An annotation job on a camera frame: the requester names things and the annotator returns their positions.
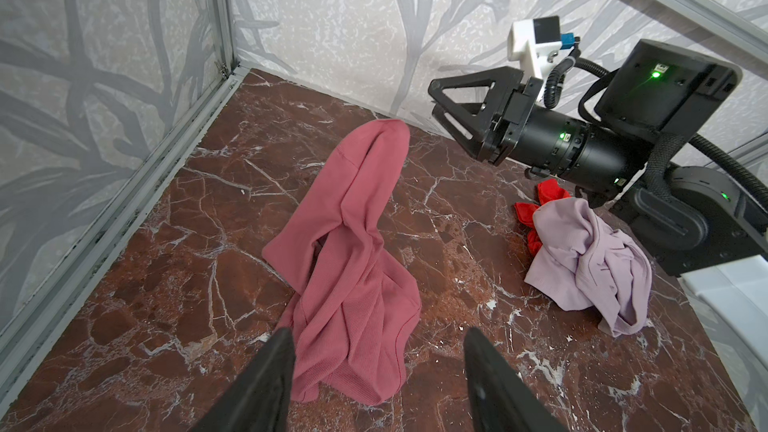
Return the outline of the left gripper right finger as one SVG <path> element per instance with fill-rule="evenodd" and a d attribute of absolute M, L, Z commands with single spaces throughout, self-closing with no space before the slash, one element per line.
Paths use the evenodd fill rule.
<path fill-rule="evenodd" d="M 472 327 L 468 330 L 463 349 L 471 417 L 476 431 L 566 429 L 535 397 L 480 329 Z"/>

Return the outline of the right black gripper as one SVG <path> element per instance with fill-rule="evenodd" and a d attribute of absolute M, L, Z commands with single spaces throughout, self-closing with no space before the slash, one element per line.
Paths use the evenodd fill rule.
<path fill-rule="evenodd" d="M 434 79 L 428 94 L 436 102 L 432 117 L 474 160 L 498 166 L 509 158 L 538 99 L 543 81 L 509 66 L 461 76 Z M 459 103 L 448 91 L 485 88 L 482 110 L 492 112 L 486 127 L 467 127 L 460 118 L 474 118 L 480 103 Z"/>

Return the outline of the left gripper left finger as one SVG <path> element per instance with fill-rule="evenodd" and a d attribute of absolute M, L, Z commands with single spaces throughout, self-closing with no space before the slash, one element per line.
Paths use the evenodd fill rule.
<path fill-rule="evenodd" d="M 291 330 L 278 329 L 192 429 L 284 431 L 295 360 Z"/>

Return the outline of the dark pink cloth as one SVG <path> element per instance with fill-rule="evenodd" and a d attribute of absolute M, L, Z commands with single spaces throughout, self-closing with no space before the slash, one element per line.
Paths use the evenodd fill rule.
<path fill-rule="evenodd" d="M 294 291 L 278 325 L 293 333 L 297 402 L 316 400 L 326 384 L 377 405 L 407 378 L 405 346 L 421 298 L 415 278 L 385 250 L 378 222 L 409 141 L 408 126 L 396 119 L 356 128 L 262 251 Z"/>

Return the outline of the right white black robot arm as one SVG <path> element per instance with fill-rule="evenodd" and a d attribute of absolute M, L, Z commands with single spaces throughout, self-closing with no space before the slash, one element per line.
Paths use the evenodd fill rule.
<path fill-rule="evenodd" d="M 513 67 L 433 80 L 433 117 L 474 159 L 514 160 L 608 205 L 759 358 L 767 355 L 767 188 L 699 134 L 742 77 L 642 40 L 607 70 L 578 49 L 545 79 Z"/>

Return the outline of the light lilac cloth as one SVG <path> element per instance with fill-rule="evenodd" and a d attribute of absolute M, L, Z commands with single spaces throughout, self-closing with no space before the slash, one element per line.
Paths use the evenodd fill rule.
<path fill-rule="evenodd" d="M 595 308 L 602 317 L 599 328 L 613 337 L 646 326 L 653 270 L 629 235 L 580 198 L 550 201 L 532 221 L 542 246 L 525 283 L 564 311 Z"/>

